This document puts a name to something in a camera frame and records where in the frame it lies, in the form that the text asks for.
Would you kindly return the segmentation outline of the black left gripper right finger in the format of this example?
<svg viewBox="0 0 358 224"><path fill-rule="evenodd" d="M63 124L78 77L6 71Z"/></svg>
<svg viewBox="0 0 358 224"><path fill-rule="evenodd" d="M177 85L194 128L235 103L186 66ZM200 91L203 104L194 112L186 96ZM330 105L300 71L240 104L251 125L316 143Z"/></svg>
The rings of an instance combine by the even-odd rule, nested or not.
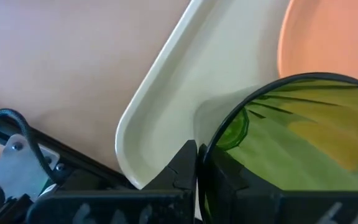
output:
<svg viewBox="0 0 358 224"><path fill-rule="evenodd" d="M204 163L207 224L279 224L280 190L215 148Z"/></svg>

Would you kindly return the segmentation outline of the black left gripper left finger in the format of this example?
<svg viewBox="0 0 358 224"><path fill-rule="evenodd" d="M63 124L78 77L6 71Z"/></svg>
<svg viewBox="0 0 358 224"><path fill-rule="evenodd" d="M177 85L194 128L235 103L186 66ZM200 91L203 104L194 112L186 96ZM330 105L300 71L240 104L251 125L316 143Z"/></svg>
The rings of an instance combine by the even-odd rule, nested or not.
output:
<svg viewBox="0 0 358 224"><path fill-rule="evenodd" d="M195 140L187 140L172 160L143 190L194 190L197 156L198 151Z"/></svg>

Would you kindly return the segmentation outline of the green translucent cup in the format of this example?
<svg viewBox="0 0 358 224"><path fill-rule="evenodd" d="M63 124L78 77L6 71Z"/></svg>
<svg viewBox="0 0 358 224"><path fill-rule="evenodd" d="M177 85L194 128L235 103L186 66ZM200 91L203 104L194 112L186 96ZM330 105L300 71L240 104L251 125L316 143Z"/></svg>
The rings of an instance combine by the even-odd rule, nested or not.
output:
<svg viewBox="0 0 358 224"><path fill-rule="evenodd" d="M204 224L204 163L220 148L279 190L279 224L358 224L358 79L293 75L237 91L201 127L197 212Z"/></svg>

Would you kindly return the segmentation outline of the cream plastic tray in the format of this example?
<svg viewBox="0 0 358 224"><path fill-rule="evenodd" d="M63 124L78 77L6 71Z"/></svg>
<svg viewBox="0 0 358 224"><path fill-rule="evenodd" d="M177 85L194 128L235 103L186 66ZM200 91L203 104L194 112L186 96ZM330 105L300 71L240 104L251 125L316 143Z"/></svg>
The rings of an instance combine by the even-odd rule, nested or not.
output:
<svg viewBox="0 0 358 224"><path fill-rule="evenodd" d="M199 128L216 130L214 109L231 94L278 78L277 49L290 0L191 0L126 108L116 155L145 187Z"/></svg>

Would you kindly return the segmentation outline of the orange round plate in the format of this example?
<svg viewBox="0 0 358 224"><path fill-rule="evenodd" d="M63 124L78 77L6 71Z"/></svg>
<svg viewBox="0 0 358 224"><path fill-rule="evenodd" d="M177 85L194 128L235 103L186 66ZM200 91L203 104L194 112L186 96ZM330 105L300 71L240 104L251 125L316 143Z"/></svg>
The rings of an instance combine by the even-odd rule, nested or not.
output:
<svg viewBox="0 0 358 224"><path fill-rule="evenodd" d="M281 77L331 72L358 79L358 0L290 0L277 67Z"/></svg>

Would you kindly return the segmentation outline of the silver metal bracket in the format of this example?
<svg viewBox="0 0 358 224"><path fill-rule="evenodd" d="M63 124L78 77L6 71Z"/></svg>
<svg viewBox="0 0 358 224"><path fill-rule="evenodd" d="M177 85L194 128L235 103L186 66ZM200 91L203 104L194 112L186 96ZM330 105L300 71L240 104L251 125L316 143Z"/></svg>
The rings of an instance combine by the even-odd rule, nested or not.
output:
<svg viewBox="0 0 358 224"><path fill-rule="evenodd" d="M0 187L6 200L26 194L34 202L56 186L39 165L25 137L14 134L0 143Z"/></svg>

